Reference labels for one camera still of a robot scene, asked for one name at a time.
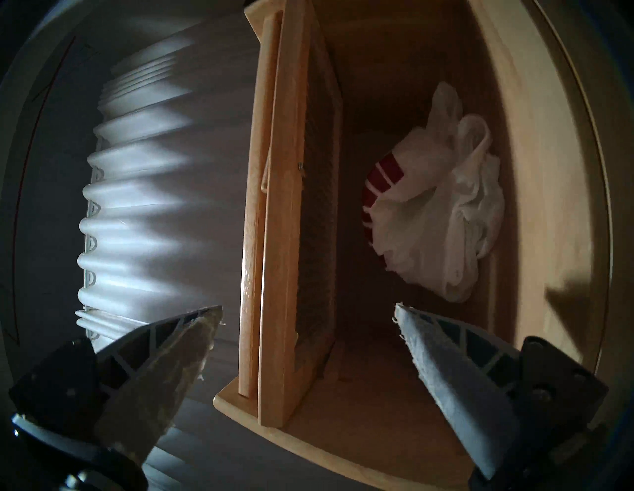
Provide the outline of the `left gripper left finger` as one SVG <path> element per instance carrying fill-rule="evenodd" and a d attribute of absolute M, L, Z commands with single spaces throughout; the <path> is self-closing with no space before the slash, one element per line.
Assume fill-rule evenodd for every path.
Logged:
<path fill-rule="evenodd" d="M 201 375 L 222 320 L 220 305 L 204 307 L 140 326 L 98 352 L 76 338 L 23 375 L 11 401 L 28 423 L 142 464 Z"/>

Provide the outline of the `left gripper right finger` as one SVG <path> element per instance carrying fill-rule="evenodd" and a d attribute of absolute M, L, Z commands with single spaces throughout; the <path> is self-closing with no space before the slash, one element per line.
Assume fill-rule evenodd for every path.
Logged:
<path fill-rule="evenodd" d="M 521 349 L 486 330 L 397 303 L 420 380 L 468 453 L 471 480 L 542 480 L 609 388 L 539 336 Z"/>

